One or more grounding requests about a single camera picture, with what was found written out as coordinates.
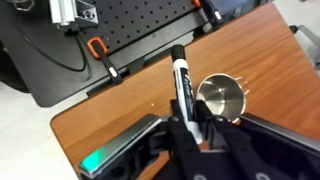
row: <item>stainless steel cup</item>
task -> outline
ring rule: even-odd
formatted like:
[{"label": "stainless steel cup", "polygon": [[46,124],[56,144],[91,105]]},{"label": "stainless steel cup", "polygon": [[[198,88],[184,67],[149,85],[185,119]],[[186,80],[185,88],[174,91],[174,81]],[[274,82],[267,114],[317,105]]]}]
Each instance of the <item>stainless steel cup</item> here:
[{"label": "stainless steel cup", "polygon": [[236,122],[246,108],[246,95],[249,93],[249,90],[243,90],[246,84],[242,77],[213,74],[201,82],[196,99],[205,101],[212,114],[222,115]]}]

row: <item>green led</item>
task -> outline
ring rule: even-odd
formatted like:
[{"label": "green led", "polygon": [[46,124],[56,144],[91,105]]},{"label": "green led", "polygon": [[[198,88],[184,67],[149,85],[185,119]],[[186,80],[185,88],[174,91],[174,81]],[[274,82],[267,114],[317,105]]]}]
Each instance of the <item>green led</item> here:
[{"label": "green led", "polygon": [[81,166],[85,168],[87,171],[95,170],[104,159],[106,152],[103,149],[99,149],[92,154],[90,154],[87,158],[85,158]]}]

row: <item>black marker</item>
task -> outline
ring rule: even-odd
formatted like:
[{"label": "black marker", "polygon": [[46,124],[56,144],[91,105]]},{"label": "black marker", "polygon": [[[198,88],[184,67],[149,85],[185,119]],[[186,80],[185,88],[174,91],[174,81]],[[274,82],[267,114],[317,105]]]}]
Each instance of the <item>black marker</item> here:
[{"label": "black marker", "polygon": [[192,133],[197,144],[202,142],[202,135],[198,123],[194,120],[194,98],[192,92],[191,79],[188,70],[188,63],[184,46],[174,45],[171,48],[173,60],[173,71],[176,83],[177,99],[184,117],[187,129]]}]

